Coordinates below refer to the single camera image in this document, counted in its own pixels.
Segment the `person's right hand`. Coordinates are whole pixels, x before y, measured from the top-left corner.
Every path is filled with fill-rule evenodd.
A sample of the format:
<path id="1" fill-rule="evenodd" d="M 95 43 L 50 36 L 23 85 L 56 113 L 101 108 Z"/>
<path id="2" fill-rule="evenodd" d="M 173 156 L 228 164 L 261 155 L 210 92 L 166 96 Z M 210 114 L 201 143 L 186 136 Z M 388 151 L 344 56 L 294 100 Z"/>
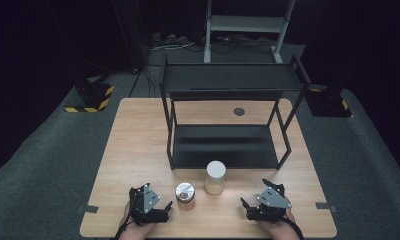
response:
<path id="1" fill-rule="evenodd" d="M 294 228 L 286 222 L 257 221 L 257 224 L 271 236 L 272 240 L 300 240 Z"/>

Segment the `black base with striped tape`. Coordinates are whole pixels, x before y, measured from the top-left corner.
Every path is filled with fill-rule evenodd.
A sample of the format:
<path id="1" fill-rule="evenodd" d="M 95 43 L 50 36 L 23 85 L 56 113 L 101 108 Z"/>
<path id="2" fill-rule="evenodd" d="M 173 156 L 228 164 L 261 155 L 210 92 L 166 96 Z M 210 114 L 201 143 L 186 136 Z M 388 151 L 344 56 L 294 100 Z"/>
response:
<path id="1" fill-rule="evenodd" d="M 306 101 L 314 117 L 350 118 L 352 113 L 341 96 L 343 88 L 333 85 L 325 89 L 309 88 Z"/>
<path id="2" fill-rule="evenodd" d="M 114 87 L 108 83 L 90 82 L 78 83 L 68 94 L 64 110 L 68 113 L 103 111 L 109 103 Z"/>

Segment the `glass jar with silver lid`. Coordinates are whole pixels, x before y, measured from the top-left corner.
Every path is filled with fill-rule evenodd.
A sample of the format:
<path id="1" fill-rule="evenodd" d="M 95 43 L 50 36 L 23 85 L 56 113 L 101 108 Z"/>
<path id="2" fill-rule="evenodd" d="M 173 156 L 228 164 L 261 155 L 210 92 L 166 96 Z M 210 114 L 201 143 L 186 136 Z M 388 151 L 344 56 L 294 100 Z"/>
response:
<path id="1" fill-rule="evenodd" d="M 188 182 L 180 183 L 175 189 L 175 196 L 180 210 L 189 211 L 195 206 L 195 188 Z"/>

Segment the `black tripod leg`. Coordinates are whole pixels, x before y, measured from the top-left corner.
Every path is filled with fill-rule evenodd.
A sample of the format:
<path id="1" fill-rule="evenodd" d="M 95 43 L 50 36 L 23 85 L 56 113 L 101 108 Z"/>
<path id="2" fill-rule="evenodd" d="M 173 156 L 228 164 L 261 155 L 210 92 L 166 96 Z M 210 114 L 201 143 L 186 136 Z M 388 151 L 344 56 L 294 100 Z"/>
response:
<path id="1" fill-rule="evenodd" d="M 141 76 L 144 74 L 144 68 L 139 69 L 137 71 L 137 75 L 135 77 L 135 80 L 130 88 L 129 94 L 128 94 L 128 98 L 131 98 L 133 96 L 135 96 L 137 89 L 138 89 L 138 83 L 140 82 Z"/>

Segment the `grey metal stand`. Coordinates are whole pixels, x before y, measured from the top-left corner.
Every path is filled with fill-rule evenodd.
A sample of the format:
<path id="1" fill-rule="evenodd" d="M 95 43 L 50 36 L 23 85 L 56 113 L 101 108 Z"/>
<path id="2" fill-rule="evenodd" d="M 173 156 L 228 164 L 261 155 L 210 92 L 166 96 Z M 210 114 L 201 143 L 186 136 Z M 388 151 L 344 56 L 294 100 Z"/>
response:
<path id="1" fill-rule="evenodd" d="M 256 32 L 275 33 L 278 39 L 271 53 L 276 63 L 282 63 L 280 50 L 285 34 L 290 23 L 291 14 L 296 0 L 289 0 L 284 16 L 259 17 L 259 16 L 224 16 L 212 14 L 212 0 L 207 0 L 206 10 L 206 38 L 203 61 L 211 62 L 211 34 L 213 31 L 226 32 Z"/>

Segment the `grey tape piece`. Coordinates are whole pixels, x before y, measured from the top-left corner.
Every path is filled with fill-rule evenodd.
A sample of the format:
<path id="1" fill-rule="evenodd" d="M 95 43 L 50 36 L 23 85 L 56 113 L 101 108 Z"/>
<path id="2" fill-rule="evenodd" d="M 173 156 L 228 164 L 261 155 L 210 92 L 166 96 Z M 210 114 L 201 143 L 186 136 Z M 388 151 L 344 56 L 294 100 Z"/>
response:
<path id="1" fill-rule="evenodd" d="M 337 213 L 338 209 L 335 205 L 329 204 L 327 202 L 315 202 L 317 209 L 326 209 L 329 210 L 331 213 Z"/>
<path id="2" fill-rule="evenodd" d="M 92 206 L 92 205 L 79 205 L 77 208 L 77 211 L 79 213 L 93 213 L 96 214 L 98 211 L 98 207 L 97 206 Z"/>

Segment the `glass jar with white lid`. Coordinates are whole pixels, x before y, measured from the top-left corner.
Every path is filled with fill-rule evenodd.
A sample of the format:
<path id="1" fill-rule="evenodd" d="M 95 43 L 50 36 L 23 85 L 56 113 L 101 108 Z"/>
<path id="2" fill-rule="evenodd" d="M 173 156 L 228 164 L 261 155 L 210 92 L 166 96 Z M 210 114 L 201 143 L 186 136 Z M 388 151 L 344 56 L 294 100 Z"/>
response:
<path id="1" fill-rule="evenodd" d="M 223 192 L 226 166 L 221 161 L 211 161 L 206 167 L 205 190 L 208 194 L 218 195 Z"/>

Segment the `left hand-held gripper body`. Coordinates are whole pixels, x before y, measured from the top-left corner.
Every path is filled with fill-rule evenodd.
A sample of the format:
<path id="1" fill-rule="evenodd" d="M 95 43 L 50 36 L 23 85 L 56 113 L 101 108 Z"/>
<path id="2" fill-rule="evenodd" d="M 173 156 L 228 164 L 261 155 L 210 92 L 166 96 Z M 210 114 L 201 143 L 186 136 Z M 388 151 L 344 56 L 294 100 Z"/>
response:
<path id="1" fill-rule="evenodd" d="M 129 191 L 130 208 L 129 216 L 138 225 L 149 223 L 166 223 L 169 220 L 169 212 L 156 209 L 155 206 L 161 197 L 151 188 L 131 188 Z"/>

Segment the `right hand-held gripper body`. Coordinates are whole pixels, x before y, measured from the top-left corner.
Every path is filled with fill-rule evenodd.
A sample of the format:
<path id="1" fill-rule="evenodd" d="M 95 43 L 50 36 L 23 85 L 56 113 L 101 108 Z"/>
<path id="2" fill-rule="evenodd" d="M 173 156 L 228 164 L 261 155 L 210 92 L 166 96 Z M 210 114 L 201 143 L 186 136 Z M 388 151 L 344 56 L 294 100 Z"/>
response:
<path id="1" fill-rule="evenodd" d="M 292 204 L 285 198 L 283 184 L 275 184 L 275 187 L 267 187 L 258 197 L 259 205 L 246 211 L 249 220 L 279 221 Z"/>

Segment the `black metal two-tier shelf rack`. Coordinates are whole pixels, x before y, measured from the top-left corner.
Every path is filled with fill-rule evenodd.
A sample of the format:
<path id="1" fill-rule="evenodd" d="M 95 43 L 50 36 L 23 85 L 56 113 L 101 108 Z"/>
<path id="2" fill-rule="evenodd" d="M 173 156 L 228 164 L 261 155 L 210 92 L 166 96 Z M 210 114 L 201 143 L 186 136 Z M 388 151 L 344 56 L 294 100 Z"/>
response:
<path id="1" fill-rule="evenodd" d="M 279 169 L 291 153 L 287 130 L 310 79 L 297 56 L 288 63 L 163 59 L 158 83 L 171 168 L 221 161 L 228 169 Z"/>

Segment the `person's left hand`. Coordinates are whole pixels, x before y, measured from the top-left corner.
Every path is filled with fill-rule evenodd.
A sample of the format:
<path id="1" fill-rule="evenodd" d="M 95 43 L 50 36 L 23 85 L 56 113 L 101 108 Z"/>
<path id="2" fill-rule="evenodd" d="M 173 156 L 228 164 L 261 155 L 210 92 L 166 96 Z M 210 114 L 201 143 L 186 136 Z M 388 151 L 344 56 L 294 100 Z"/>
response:
<path id="1" fill-rule="evenodd" d="M 132 222 L 129 216 L 130 203 L 127 203 L 124 209 L 124 215 L 119 226 L 123 226 L 123 230 L 119 234 L 117 240 L 145 240 L 150 232 L 157 226 L 156 223 L 137 225 Z"/>

